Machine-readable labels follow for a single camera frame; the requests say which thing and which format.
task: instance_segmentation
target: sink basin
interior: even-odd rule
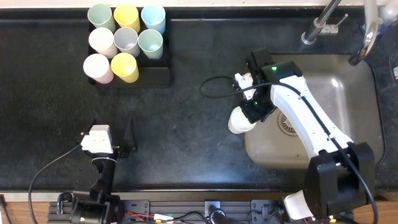
[[[330,119],[354,142],[367,142],[375,163],[384,154],[373,72],[362,61],[348,63],[349,55],[273,55],[275,62],[294,61],[312,95]],[[304,146],[279,109],[245,133],[246,151],[257,164],[269,168],[307,168]]]

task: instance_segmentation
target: backsplash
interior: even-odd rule
[[[326,6],[330,0],[2,0],[0,8],[29,7],[90,7],[97,3],[117,6],[133,3],[138,7],[148,4],[160,4],[169,7],[200,7],[200,6]],[[397,0],[377,0],[379,5],[386,5]],[[340,6],[363,5],[363,0],[342,0]]]

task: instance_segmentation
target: countertop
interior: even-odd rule
[[[300,189],[305,170],[263,168],[246,154],[244,135],[230,133],[227,122],[234,98],[203,98],[198,87],[206,78],[241,72],[246,55],[261,47],[273,54],[351,54],[363,39],[363,16],[353,9],[357,16],[347,18],[338,35],[319,37],[307,46],[301,33],[321,10],[273,10],[266,17],[254,13],[251,19],[242,19],[244,13],[222,19],[231,18],[228,9],[211,12],[217,16],[207,16],[206,10],[167,11],[173,81],[169,88],[145,90],[98,89],[87,82],[82,69],[89,34],[85,13],[71,18],[63,12],[54,19],[56,12],[49,18],[28,12],[29,20],[18,17],[26,11],[11,19],[2,16],[0,191],[27,190],[40,168],[74,146],[89,120],[117,129],[125,127],[129,116],[139,150],[118,160],[114,191]],[[346,11],[351,12],[340,9],[337,14]],[[376,167],[376,188],[394,190],[398,86],[392,69],[398,66],[398,27],[376,42],[366,61],[375,74],[386,143],[384,159]],[[221,83],[210,85],[229,90]],[[74,152],[44,171],[34,189],[72,190],[85,163],[90,158]]]

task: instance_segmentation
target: chrome faucet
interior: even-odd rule
[[[347,17],[347,15],[337,24],[331,25],[328,28],[326,25],[326,21],[329,19],[331,13],[336,9],[341,0],[331,0],[329,5],[323,10],[321,15],[318,18],[315,18],[313,24],[311,25],[308,32],[304,32],[301,36],[304,44],[314,44],[317,40],[318,35],[324,35],[325,30],[335,30],[334,32],[328,32],[328,34],[336,34],[338,32],[338,25]],[[377,14],[377,2],[376,0],[364,0],[364,10],[365,10],[365,18],[366,18],[366,29],[364,33],[364,40],[362,43],[362,47],[358,50],[358,52],[354,53],[349,59],[348,62],[350,65],[357,65],[363,58],[367,56],[367,54],[372,49],[372,46],[376,40],[377,31],[379,29],[379,18]]]

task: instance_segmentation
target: wooden floor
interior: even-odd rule
[[[378,202],[379,209],[379,223],[380,224],[395,224],[398,223],[398,202]],[[47,214],[49,210],[48,202],[33,203],[36,219],[38,223],[47,222]],[[13,224],[29,224],[33,223],[30,218],[29,207],[27,202],[9,202],[7,209],[11,216]],[[370,205],[357,208],[354,210],[355,220],[358,223],[372,223],[373,211]],[[7,224],[4,211],[1,209],[2,223]]]

